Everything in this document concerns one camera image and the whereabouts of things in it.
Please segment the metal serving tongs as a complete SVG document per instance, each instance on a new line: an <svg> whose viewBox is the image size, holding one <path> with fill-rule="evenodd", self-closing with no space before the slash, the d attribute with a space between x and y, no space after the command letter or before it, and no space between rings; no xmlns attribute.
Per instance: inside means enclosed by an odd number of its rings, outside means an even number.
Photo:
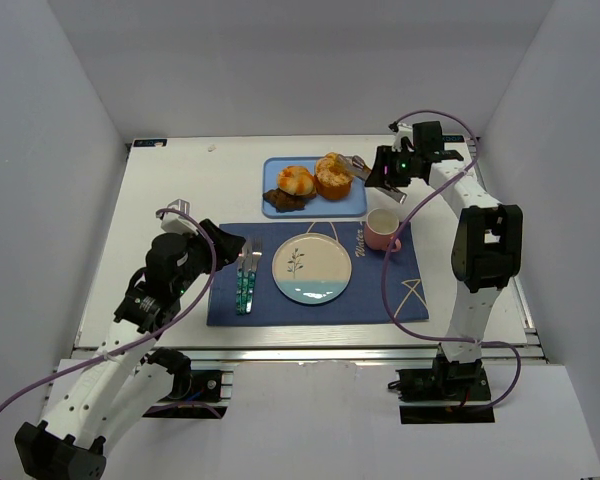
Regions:
<svg viewBox="0 0 600 480"><path fill-rule="evenodd" d="M337 153L335 158L340 167L345 168L351 175L363 181L366 181L372 173L372 169L358 155L345 156ZM407 198L404 192L395 187L380 186L376 187L376 190L399 204L403 204Z"/></svg>

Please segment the sugared orange muffin bread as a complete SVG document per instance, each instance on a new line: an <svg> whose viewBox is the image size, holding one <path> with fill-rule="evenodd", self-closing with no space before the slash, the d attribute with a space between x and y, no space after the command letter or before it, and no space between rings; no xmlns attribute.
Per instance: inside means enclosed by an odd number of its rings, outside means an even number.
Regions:
<svg viewBox="0 0 600 480"><path fill-rule="evenodd" d="M314 179L319 195L330 201L339 201L349 195L354 177L339 162L338 154L330 152L316 161Z"/></svg>

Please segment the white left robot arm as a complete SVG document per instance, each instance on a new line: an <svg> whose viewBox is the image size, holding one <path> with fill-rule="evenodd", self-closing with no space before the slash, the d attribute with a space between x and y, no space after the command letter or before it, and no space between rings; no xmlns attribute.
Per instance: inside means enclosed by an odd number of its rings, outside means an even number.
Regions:
<svg viewBox="0 0 600 480"><path fill-rule="evenodd" d="M182 394L190 359L155 344L195 280L233 264L245 243L208 219L191 223L176 217L164 223L94 357L37 424L24 423L16 433L15 446L27 475L101 478L108 455L128 430L156 402Z"/></svg>

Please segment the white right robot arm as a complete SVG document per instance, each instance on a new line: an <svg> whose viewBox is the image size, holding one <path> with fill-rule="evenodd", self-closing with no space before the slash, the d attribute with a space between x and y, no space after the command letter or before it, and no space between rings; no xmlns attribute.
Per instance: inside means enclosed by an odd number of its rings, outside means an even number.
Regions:
<svg viewBox="0 0 600 480"><path fill-rule="evenodd" d="M456 215L451 268L457 293L447 333L437 341L434 370L438 378L453 379L456 372L475 377L491 310L521 267L522 211L486 192L472 174L476 162L446 147L440 122L397 120L389 128L394 140L377 148L365 184L396 191L420 179Z"/></svg>

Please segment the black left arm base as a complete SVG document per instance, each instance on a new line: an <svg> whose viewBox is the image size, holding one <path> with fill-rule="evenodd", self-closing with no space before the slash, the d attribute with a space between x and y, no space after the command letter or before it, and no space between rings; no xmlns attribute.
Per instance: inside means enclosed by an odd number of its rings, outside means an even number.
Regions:
<svg viewBox="0 0 600 480"><path fill-rule="evenodd" d="M180 377L172 392L151 407L145 418L221 419L232 395L233 372L229 370L191 370Z"/></svg>

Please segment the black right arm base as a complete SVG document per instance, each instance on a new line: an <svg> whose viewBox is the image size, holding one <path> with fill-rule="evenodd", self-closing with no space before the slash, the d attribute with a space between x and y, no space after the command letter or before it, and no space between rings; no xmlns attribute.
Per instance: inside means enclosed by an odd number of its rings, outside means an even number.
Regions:
<svg viewBox="0 0 600 480"><path fill-rule="evenodd" d="M491 390L482 370L475 380L439 386L431 369L402 369L388 383L398 396L402 425L491 424L495 422Z"/></svg>

